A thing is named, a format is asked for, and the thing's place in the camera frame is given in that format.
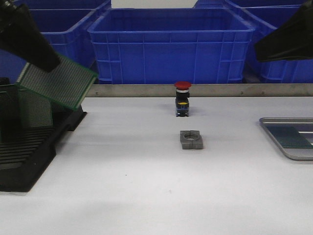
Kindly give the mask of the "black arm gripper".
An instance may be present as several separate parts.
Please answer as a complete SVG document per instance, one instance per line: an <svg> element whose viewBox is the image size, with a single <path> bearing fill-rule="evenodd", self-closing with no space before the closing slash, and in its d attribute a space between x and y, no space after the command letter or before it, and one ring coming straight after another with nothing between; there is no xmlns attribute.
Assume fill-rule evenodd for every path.
<svg viewBox="0 0 313 235"><path fill-rule="evenodd" d="M292 17L254 45L259 62L313 58L313 2L304 2Z"/></svg>
<svg viewBox="0 0 313 235"><path fill-rule="evenodd" d="M27 5L17 6L10 0L0 2L0 48L46 72L53 71L61 63Z"/></svg>

